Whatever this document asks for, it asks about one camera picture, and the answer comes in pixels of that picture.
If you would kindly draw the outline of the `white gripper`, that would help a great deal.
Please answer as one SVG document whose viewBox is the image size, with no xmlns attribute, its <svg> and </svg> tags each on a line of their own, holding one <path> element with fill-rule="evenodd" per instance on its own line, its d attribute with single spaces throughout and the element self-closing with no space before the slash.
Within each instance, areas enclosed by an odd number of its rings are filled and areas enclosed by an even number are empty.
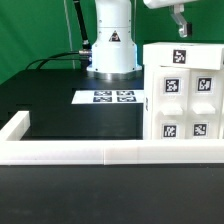
<svg viewBox="0 0 224 224">
<path fill-rule="evenodd" d="M 183 16 L 184 3 L 196 0 L 143 0 L 144 4 L 150 9 L 170 7 L 170 14 L 175 23 L 179 26 L 178 33 L 181 38 L 192 35 L 192 23 L 187 22 Z"/>
</svg>

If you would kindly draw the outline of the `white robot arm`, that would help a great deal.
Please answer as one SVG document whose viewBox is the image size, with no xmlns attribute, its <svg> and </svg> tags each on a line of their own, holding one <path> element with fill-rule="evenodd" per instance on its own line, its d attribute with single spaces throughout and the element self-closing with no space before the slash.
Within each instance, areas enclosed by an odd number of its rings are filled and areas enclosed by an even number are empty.
<svg viewBox="0 0 224 224">
<path fill-rule="evenodd" d="M 143 0 L 149 9 L 169 7 L 179 25 L 179 35 L 190 35 L 188 22 L 182 16 L 184 5 L 196 0 Z M 92 45 L 90 77 L 104 80 L 127 80 L 142 70 L 137 63 L 137 46 L 131 37 L 131 1 L 95 0 L 97 39 Z"/>
</svg>

